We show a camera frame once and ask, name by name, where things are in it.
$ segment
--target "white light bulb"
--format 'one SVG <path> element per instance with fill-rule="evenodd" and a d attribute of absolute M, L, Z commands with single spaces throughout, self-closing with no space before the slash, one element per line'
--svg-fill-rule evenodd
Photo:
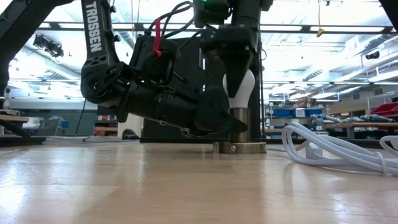
<path fill-rule="evenodd" d="M 229 98 L 229 107 L 230 108 L 247 108 L 249 104 L 249 98 L 251 92 L 253 91 L 255 79 L 253 73 L 248 70 L 244 75 L 244 78 L 239 86 L 238 92 L 234 98 Z M 223 78 L 223 86 L 225 92 L 227 92 L 227 84 L 226 84 L 226 75 Z"/>

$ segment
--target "red object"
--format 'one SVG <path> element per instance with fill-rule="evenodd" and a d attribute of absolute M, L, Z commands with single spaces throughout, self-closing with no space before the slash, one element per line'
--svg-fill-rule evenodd
<path fill-rule="evenodd" d="M 156 52 L 157 57 L 161 57 L 162 56 L 162 52 L 159 50 L 159 45 L 160 45 L 160 41 L 162 40 L 161 36 L 160 36 L 160 20 L 155 20 L 155 32 L 156 32 L 156 36 L 155 36 L 155 42 L 154 42 L 154 52 Z"/>
<path fill-rule="evenodd" d="M 398 103 L 387 103 L 371 111 L 371 114 L 387 116 L 398 121 Z"/>

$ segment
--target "red cable tie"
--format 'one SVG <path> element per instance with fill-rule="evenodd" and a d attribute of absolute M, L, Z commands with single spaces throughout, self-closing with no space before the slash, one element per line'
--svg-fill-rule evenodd
<path fill-rule="evenodd" d="M 162 40 L 162 38 L 160 37 L 160 20 L 157 19 L 155 20 L 155 42 L 154 42 L 154 52 L 156 52 L 157 57 L 161 57 L 162 56 L 162 52 L 159 50 L 159 45 L 160 45 L 160 41 Z"/>

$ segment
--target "coiled white cable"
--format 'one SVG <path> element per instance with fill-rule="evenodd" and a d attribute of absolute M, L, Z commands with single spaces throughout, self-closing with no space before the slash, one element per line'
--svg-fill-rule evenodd
<path fill-rule="evenodd" d="M 294 147 L 292 134 L 301 135 L 306 141 Z M 378 172 L 384 175 L 398 176 L 398 160 L 385 159 L 380 152 L 370 152 L 355 144 L 331 136 L 319 136 L 299 123 L 293 122 L 282 130 L 282 142 L 287 154 L 293 161 L 310 166 L 321 166 L 331 169 Z M 386 136 L 380 140 L 383 149 L 398 157 L 398 136 Z M 298 154 L 301 149 L 306 149 L 306 158 Z M 338 156 L 340 159 L 323 157 L 322 149 Z"/>

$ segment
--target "metal base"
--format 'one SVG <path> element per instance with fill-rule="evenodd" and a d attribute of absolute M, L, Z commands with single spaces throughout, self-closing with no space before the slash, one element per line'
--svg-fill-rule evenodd
<path fill-rule="evenodd" d="M 214 142 L 213 152 L 227 154 L 267 153 L 265 142 Z"/>

